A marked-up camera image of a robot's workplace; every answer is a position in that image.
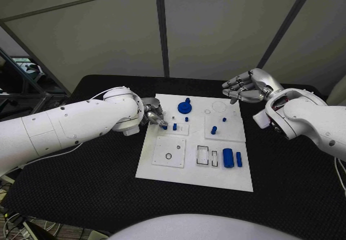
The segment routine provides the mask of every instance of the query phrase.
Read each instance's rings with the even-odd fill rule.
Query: black table
[[[130,87],[142,97],[159,93],[225,98],[221,85],[215,80],[90,75],[70,103],[116,86]],[[319,94],[308,85],[285,87]],[[264,109],[264,102],[240,105],[254,192],[136,178],[143,126],[136,135],[110,132],[73,153],[29,165],[5,207],[52,222],[112,232],[162,215],[198,213],[247,220],[303,239],[345,239],[346,198],[334,157],[308,137],[289,141],[272,128],[259,128],[253,115]]]

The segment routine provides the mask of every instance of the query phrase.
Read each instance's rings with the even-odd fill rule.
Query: white board
[[[230,99],[224,98],[166,94],[156,94],[156,98],[161,100],[165,120],[169,122],[169,126],[168,130],[163,130],[159,125],[149,125],[148,127],[136,177],[253,192],[246,136],[243,138],[244,124],[240,103],[231,105]],[[192,111],[188,114],[182,114],[179,113],[178,106],[179,103],[185,102],[186,98],[191,99]],[[218,126],[220,132],[217,131],[217,133],[225,132],[233,134],[233,131],[236,131],[240,137],[231,139],[225,135],[223,139],[207,139],[207,133],[212,131],[212,129],[210,129],[211,127],[207,126],[207,116],[211,120],[214,118],[218,120],[215,121],[215,126]],[[186,131],[184,131],[182,134],[179,131],[172,130],[174,123],[176,123],[178,126],[189,125],[188,135]],[[162,147],[156,151],[158,141],[161,143],[163,142],[162,137],[166,137],[165,144],[159,144]],[[185,140],[185,154],[184,159],[181,159],[184,167],[175,164],[175,166],[169,166],[169,162],[166,162],[165,165],[153,164],[156,156],[166,156],[169,152],[176,151],[178,139]],[[204,163],[208,162],[208,165],[198,164],[198,146],[208,147],[208,152],[204,151],[204,159],[201,160]],[[234,168],[224,167],[223,152],[225,148],[233,149]],[[241,152],[243,167],[237,165],[237,152]]]

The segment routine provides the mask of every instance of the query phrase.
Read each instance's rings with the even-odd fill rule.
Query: blue object
[[[191,99],[186,98],[186,100],[184,102],[179,103],[178,105],[178,111],[182,114],[188,114],[194,109],[194,106],[191,105]]]
[[[243,155],[241,155],[240,152],[237,152],[236,156],[237,156],[237,165],[238,165],[238,167],[241,168],[241,167],[244,166],[244,163],[243,163]]]
[[[212,130],[211,130],[211,134],[212,134],[212,135],[215,135],[217,130],[218,130],[218,128],[217,128],[217,126],[214,126],[214,127],[212,127]]]
[[[225,148],[223,150],[223,153],[224,153],[224,166],[225,168],[233,168],[236,166],[234,151],[231,148]]]

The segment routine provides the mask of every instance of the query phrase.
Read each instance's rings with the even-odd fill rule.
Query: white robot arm
[[[87,142],[110,130],[130,136],[139,124],[168,126],[156,98],[140,98],[126,87],[91,99],[0,122],[0,176],[28,161]]]
[[[267,101],[266,109],[254,115],[259,126],[273,125],[289,140],[306,135],[319,149],[346,161],[346,107],[328,106],[306,90],[285,89],[260,68],[243,73],[223,84],[231,104]]]

